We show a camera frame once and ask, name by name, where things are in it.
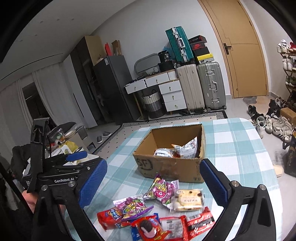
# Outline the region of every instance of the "silver suitcase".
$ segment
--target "silver suitcase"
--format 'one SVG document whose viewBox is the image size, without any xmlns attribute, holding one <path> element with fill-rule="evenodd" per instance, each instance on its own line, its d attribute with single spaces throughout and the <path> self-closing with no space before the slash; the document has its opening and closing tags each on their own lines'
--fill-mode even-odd
<svg viewBox="0 0 296 241">
<path fill-rule="evenodd" d="M 177 68 L 177 74 L 180 80 L 187 109 L 203 109 L 205 107 L 205 102 L 202 95 L 202 88 L 196 65 L 190 64 L 179 67 Z"/>
<path fill-rule="evenodd" d="M 208 62 L 197 66 L 200 84 L 207 111 L 226 109 L 226 96 L 220 66 L 217 62 Z"/>
</svg>

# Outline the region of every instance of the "snack package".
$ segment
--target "snack package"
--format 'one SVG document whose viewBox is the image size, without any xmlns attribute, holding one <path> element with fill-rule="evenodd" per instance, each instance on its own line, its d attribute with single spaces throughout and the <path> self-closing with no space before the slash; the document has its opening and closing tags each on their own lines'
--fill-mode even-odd
<svg viewBox="0 0 296 241">
<path fill-rule="evenodd" d="M 189 234 L 186 224 L 186 216 L 160 218 L 160 224 L 164 231 L 169 230 L 171 233 L 166 236 L 168 241 L 188 241 Z"/>
<path fill-rule="evenodd" d="M 123 221 L 136 219 L 154 207 L 145 206 L 143 194 L 116 200 L 113 204 L 122 212 Z"/>
<path fill-rule="evenodd" d="M 184 146 L 178 146 L 172 144 L 176 152 L 183 159 L 193 159 L 196 156 L 197 152 L 197 137 L 185 144 Z"/>
<path fill-rule="evenodd" d="M 143 241 L 163 241 L 171 231 L 164 231 L 159 221 L 158 215 L 139 218 L 131 223 L 132 227 L 136 227 Z"/>
<path fill-rule="evenodd" d="M 203 199 L 200 189 L 177 189 L 172 196 L 171 212 L 203 211 Z"/>
<path fill-rule="evenodd" d="M 180 157 L 180 155 L 176 152 L 176 150 L 168 149 L 168 148 L 156 149 L 154 152 L 154 156 L 165 156 L 165 157 L 172 157 L 172 158 Z"/>
<path fill-rule="evenodd" d="M 144 200 L 159 200 L 165 207 L 171 209 L 172 195 L 179 188 L 179 180 L 167 182 L 159 175 L 156 176 L 149 190 L 144 194 Z"/>
<path fill-rule="evenodd" d="M 130 225 L 128 221 L 122 221 L 123 214 L 117 207 L 99 212 L 97 213 L 97 217 L 105 231 L 107 229 L 121 228 Z"/>
<path fill-rule="evenodd" d="M 158 217 L 158 213 L 153 213 L 153 215 L 155 215 L 155 219 L 159 222 L 159 217 Z M 132 238 L 133 238 L 133 241 L 138 241 L 141 239 L 141 236 L 138 232 L 138 229 L 136 226 L 132 226 L 131 227 L 131 235 L 132 235 Z"/>
<path fill-rule="evenodd" d="M 213 215 L 208 207 L 199 215 L 187 218 L 187 227 L 189 232 L 189 240 L 210 230 L 215 224 Z"/>
</svg>

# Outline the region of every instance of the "door frame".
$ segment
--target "door frame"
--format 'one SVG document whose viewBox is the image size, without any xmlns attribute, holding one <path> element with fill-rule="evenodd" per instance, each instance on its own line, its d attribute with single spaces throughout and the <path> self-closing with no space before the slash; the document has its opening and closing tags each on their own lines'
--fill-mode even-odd
<svg viewBox="0 0 296 241">
<path fill-rule="evenodd" d="M 228 76 L 228 82 L 229 82 L 229 89 L 230 89 L 230 94 L 232 96 L 232 98 L 239 98 L 238 96 L 238 91 L 234 91 L 234 87 L 233 87 L 233 83 L 232 83 L 232 78 L 231 78 L 231 72 L 230 72 L 230 68 L 229 68 L 229 65 L 228 65 L 228 60 L 227 60 L 227 56 L 226 56 L 226 53 L 225 53 L 225 48 L 223 46 L 223 43 L 222 43 L 222 40 L 220 38 L 220 35 L 219 35 L 219 32 L 218 32 L 218 28 L 220 31 L 222 31 L 222 29 L 220 29 L 220 26 L 216 26 L 215 23 L 214 23 L 214 20 L 212 19 L 211 15 L 209 14 L 208 10 L 206 9 L 205 5 L 203 4 L 202 0 L 197 0 L 200 4 L 200 6 L 202 7 L 202 9 L 204 10 L 207 18 L 209 19 L 211 25 L 212 25 L 212 28 L 215 32 L 215 35 L 217 37 L 217 40 L 218 40 L 218 43 L 219 43 L 219 46 L 220 46 L 220 49 L 221 49 L 221 52 L 222 52 L 222 55 L 223 55 L 223 59 L 224 59 L 224 63 L 225 63 L 225 67 L 226 67 L 226 72 L 227 72 L 227 76 Z M 257 31 L 256 29 L 254 28 L 254 24 L 252 23 L 252 20 L 250 19 L 250 16 L 248 15 L 246 9 L 244 8 L 243 4 L 241 3 L 240 0 L 237 0 L 238 3 L 241 5 L 242 9 L 244 10 L 244 12 L 246 13 L 250 23 L 251 23 L 251 26 L 255 32 L 255 35 L 256 35 L 256 38 L 257 38 L 257 41 L 259 43 L 259 47 L 260 47 L 260 52 L 261 52 L 261 56 L 262 56 L 262 59 L 263 59 L 263 65 L 264 65 L 264 73 L 265 73 L 265 83 L 266 83 L 266 95 L 268 96 L 269 95 L 269 88 L 268 88 L 268 78 L 267 78 L 267 69 L 266 69 L 266 63 L 265 63 L 265 58 L 264 58 L 264 54 L 263 54 L 263 49 L 262 49 L 262 46 L 261 46 L 261 42 L 260 42 L 260 39 L 258 37 L 258 34 L 257 34 Z"/>
</svg>

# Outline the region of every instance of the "cluttered table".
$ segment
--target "cluttered table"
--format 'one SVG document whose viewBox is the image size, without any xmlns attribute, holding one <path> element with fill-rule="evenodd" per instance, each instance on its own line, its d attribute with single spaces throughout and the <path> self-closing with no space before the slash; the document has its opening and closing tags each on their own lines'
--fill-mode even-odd
<svg viewBox="0 0 296 241">
<path fill-rule="evenodd" d="M 276 238 L 280 241 L 282 231 L 281 193 L 271 159 L 254 126 L 242 118 L 213 120 L 202 122 L 202 124 L 206 136 L 205 157 L 215 165 L 218 171 L 224 172 L 229 180 L 236 180 L 242 186 L 256 188 L 259 184 L 264 184 L 267 187 L 275 217 Z M 133 152 L 151 128 L 153 127 L 141 128 L 131 134 L 107 159 L 107 174 L 91 204 L 84 208 L 86 214 L 106 241 L 132 241 L 130 227 L 104 231 L 98 222 L 97 213 L 112 208 L 114 200 L 146 193 L 151 186 L 153 179 L 141 175 L 133 157 Z M 202 189 L 205 206 L 209 207 L 214 219 L 218 219 L 223 208 L 216 204 L 205 183 L 180 183 L 180 188 Z M 155 200 L 146 201 L 146 205 L 154 205 L 151 214 L 158 213 L 159 217 L 194 214 L 194 212 L 170 213 L 169 209 Z M 227 240 L 235 237 L 245 211 L 246 205 L 243 205 Z M 69 224 L 67 215 L 65 219 L 73 238 L 80 240 L 76 231 L 72 228 L 73 226 Z M 194 240 L 202 240 L 205 235 L 206 233 L 203 233 L 195 237 Z"/>
</svg>

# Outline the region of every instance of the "refrigerator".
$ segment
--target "refrigerator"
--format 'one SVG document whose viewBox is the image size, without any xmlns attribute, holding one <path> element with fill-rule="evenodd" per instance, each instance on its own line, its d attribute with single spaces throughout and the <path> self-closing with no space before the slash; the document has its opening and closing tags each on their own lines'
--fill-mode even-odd
<svg viewBox="0 0 296 241">
<path fill-rule="evenodd" d="M 94 66 L 103 105 L 117 125 L 140 117 L 136 101 L 124 86 L 132 81 L 124 56 L 107 56 Z"/>
</svg>

